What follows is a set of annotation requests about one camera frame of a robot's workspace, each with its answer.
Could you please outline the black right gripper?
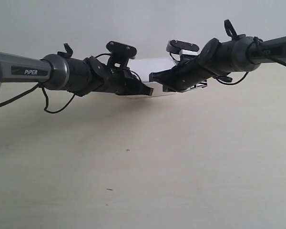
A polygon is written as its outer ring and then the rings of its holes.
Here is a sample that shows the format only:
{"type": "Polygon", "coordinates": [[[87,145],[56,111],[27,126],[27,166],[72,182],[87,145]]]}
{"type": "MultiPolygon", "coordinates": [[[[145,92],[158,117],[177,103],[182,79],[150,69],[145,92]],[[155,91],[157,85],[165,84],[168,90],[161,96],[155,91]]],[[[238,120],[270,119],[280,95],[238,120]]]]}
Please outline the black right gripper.
{"type": "Polygon", "coordinates": [[[165,84],[177,92],[187,90],[209,78],[209,71],[198,63],[198,59],[198,56],[184,59],[170,70],[152,72],[149,74],[149,82],[165,84]]]}

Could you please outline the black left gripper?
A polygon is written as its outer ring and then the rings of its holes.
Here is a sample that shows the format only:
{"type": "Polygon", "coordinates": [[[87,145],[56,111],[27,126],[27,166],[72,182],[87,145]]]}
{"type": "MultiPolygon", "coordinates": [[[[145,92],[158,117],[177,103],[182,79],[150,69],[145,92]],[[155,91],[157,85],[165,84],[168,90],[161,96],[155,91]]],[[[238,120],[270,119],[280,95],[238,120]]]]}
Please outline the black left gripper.
{"type": "Polygon", "coordinates": [[[152,96],[154,88],[142,83],[128,67],[128,57],[110,57],[106,64],[91,56],[87,63],[92,80],[85,87],[87,92],[103,92],[117,95],[152,96]]]}

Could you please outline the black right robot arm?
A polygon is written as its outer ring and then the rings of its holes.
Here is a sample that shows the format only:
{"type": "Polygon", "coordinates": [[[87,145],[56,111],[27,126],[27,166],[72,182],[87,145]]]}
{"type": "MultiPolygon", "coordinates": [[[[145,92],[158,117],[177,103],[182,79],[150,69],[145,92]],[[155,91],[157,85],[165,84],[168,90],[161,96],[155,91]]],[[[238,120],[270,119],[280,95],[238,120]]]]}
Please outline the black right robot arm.
{"type": "Polygon", "coordinates": [[[261,64],[272,62],[286,67],[286,36],[267,41],[252,36],[227,42],[212,38],[197,56],[180,61],[171,69],[150,73],[149,80],[181,93],[210,78],[252,72],[261,64]]]}

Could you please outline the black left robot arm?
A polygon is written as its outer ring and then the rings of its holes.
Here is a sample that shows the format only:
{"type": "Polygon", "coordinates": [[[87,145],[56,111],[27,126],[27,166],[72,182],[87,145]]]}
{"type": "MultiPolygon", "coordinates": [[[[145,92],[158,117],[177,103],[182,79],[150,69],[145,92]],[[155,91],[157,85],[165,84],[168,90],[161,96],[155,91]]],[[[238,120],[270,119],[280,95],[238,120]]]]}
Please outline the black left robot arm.
{"type": "Polygon", "coordinates": [[[68,91],[79,97],[91,92],[153,94],[153,88],[137,79],[126,62],[116,68],[93,56],[79,60],[62,52],[40,60],[0,52],[0,86],[2,83],[40,83],[48,90],[68,91]]]}

